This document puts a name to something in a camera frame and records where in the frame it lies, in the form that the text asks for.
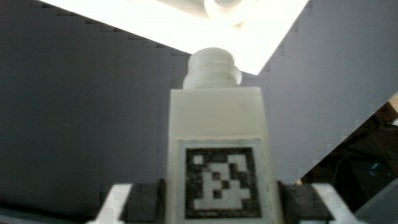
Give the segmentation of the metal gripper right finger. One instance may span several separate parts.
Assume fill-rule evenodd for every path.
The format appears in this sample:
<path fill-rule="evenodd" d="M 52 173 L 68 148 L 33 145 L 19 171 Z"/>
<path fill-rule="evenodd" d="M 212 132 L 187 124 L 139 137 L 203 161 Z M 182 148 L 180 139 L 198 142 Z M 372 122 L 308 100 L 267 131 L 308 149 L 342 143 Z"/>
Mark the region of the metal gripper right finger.
<path fill-rule="evenodd" d="M 338 191 L 329 183 L 280 183 L 285 224 L 360 224 Z"/>

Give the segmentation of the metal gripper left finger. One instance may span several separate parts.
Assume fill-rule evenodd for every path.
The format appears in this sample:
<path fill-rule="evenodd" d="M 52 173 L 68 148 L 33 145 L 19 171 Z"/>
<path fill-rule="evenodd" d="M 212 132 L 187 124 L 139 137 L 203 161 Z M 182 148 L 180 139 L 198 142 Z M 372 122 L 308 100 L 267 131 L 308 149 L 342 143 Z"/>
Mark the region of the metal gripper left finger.
<path fill-rule="evenodd" d="M 113 185 L 88 224 L 164 224 L 166 182 Z"/>

